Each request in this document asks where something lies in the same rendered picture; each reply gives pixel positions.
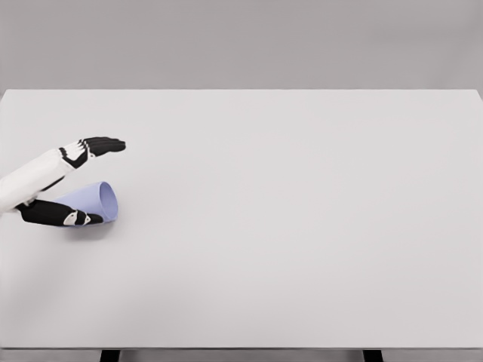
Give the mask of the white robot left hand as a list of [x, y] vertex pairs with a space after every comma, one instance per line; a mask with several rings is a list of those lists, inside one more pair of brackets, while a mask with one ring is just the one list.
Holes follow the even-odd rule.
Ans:
[[126, 142], [111, 137], [88, 137], [50, 149], [0, 178], [0, 215], [14, 210], [24, 222], [56, 227], [97, 225], [104, 218], [38, 196], [88, 161], [107, 153], [122, 152]]

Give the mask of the lavender plastic cup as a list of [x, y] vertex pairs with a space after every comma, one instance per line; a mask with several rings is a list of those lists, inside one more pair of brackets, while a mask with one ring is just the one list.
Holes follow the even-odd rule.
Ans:
[[113, 222], [118, 217], [118, 202], [112, 187], [106, 182], [90, 184], [75, 191], [69, 192], [54, 200], [55, 204], [61, 204], [63, 209], [77, 210], [76, 216], [82, 211], [85, 218], [82, 224], [76, 224], [74, 220], [66, 225], [57, 227], [83, 227], [90, 225]]

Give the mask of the white table with black legs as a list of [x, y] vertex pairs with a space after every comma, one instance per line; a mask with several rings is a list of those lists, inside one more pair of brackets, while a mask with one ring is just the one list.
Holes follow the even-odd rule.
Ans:
[[0, 216], [0, 346], [483, 348], [475, 90], [8, 90], [0, 174], [124, 140], [45, 193], [118, 219]]

